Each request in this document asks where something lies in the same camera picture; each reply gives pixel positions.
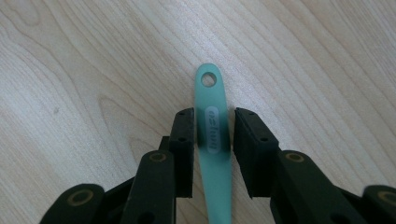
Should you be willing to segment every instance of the teal plastic tool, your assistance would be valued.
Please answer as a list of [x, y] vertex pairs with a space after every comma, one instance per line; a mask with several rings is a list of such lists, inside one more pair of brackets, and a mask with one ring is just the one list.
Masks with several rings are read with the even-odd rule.
[[[204, 84], [210, 76], [214, 84]], [[209, 223], [231, 223], [232, 175], [228, 111], [219, 69], [213, 63], [195, 76], [195, 111], [201, 174]]]

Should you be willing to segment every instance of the light wood surface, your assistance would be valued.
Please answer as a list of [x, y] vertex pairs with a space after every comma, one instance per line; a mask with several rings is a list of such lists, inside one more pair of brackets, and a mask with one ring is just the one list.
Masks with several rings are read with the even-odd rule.
[[[335, 185], [396, 187], [396, 1], [0, 0], [0, 222], [133, 176], [193, 106], [202, 63], [223, 74], [232, 129], [253, 110]], [[177, 223], [207, 222], [197, 155], [194, 170]], [[233, 223], [273, 222], [233, 158]]]

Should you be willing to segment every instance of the wood grain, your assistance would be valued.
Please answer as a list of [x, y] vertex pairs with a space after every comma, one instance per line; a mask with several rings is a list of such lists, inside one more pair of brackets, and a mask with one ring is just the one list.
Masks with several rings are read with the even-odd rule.
[[[0, 0], [0, 222], [79, 183], [111, 189], [221, 70], [233, 127], [257, 112], [341, 188], [396, 187], [396, 2]], [[206, 223], [198, 157], [177, 223]], [[233, 223], [273, 223], [233, 159]]]

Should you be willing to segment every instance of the mounting hole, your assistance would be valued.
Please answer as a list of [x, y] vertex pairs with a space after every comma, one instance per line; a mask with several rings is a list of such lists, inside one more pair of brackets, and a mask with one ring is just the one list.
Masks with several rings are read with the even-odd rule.
[[381, 199], [383, 202], [396, 206], [396, 193], [381, 190], [377, 193], [377, 195], [378, 198]]
[[160, 152], [153, 153], [149, 156], [149, 159], [154, 162], [161, 162], [166, 160], [166, 155]]
[[150, 224], [154, 223], [155, 216], [151, 212], [145, 212], [139, 216], [137, 223], [139, 224]]
[[349, 224], [350, 223], [349, 219], [346, 216], [341, 215], [341, 214], [332, 214], [330, 216], [330, 218], [332, 219], [333, 223], [337, 223], [337, 224]]
[[216, 76], [213, 73], [205, 73], [202, 76], [202, 84], [204, 84], [204, 86], [206, 87], [212, 87], [216, 84]]
[[286, 157], [286, 159], [288, 159], [290, 161], [295, 161], [295, 162], [303, 162], [304, 161], [304, 157], [303, 156], [301, 156], [301, 155], [299, 155], [297, 153], [294, 153], [294, 152], [286, 154], [285, 157]]
[[67, 203], [70, 206], [80, 206], [89, 202], [93, 197], [93, 192], [90, 189], [81, 189], [72, 193], [67, 198]]

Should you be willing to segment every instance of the wooden table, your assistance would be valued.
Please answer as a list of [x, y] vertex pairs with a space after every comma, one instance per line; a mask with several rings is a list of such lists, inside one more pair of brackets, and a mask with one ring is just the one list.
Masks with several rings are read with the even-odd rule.
[[[0, 222], [37, 223], [80, 183], [106, 190], [158, 148], [215, 63], [233, 110], [337, 186], [396, 187], [396, 2], [0, 1]], [[196, 155], [177, 223], [206, 223]], [[272, 223], [233, 156], [233, 223]]]

